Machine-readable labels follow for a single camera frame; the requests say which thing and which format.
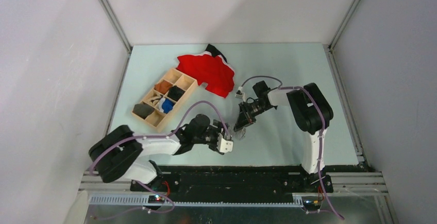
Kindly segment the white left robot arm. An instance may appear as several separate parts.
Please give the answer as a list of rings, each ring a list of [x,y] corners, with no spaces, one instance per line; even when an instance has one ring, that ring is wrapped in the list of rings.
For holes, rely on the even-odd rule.
[[[177,156],[198,144],[207,145],[221,155],[233,149],[227,124],[210,120],[204,114],[196,115],[189,123],[172,130],[170,135],[135,135],[128,125],[121,125],[89,149],[90,170],[104,183],[128,179],[140,182],[154,192],[162,187],[163,173],[149,156]]]

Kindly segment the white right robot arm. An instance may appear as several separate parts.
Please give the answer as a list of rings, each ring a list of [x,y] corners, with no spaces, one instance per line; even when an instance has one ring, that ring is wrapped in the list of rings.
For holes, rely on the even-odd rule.
[[[300,187],[306,192],[315,191],[321,184],[316,173],[325,167],[324,143],[326,130],[333,119],[333,109],[320,91],[316,83],[303,87],[283,87],[271,89],[265,81],[253,86],[257,98],[245,96],[243,86],[238,87],[235,96],[242,99],[239,103],[237,121],[232,124],[235,134],[256,122],[256,116],[278,106],[289,106],[298,128],[308,134],[309,140],[304,143],[304,155],[301,163],[307,172],[300,177]]]

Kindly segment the wooden compartment organizer box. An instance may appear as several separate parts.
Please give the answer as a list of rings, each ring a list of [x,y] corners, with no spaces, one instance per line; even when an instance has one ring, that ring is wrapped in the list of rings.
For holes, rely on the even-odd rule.
[[[131,113],[157,132],[161,132],[197,87],[196,79],[171,68],[134,105]]]

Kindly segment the grey striped underwear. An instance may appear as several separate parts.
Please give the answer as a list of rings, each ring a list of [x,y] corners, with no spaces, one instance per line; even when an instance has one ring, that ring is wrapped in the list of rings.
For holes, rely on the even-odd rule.
[[[246,128],[235,131],[235,123],[226,123],[230,136],[234,141],[241,141],[245,138]]]

